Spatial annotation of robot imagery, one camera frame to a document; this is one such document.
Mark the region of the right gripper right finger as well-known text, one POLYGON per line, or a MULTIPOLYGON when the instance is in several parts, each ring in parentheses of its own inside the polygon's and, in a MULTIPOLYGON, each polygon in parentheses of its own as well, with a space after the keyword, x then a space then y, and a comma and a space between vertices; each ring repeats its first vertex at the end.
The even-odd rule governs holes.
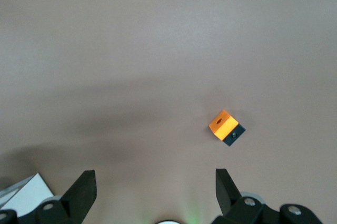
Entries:
POLYGON ((321 223, 309 208, 293 203, 276 211, 252 196, 242 196, 229 172, 217 169, 216 198, 222 214, 213 223, 321 223))

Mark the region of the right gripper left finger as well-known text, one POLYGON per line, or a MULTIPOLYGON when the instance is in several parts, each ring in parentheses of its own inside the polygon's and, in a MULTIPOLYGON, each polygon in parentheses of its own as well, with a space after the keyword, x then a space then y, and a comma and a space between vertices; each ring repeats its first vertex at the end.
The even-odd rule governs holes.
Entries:
POLYGON ((96 200, 96 174, 84 171, 59 200, 41 203, 18 217, 13 209, 1 211, 1 223, 66 224, 82 223, 96 200))

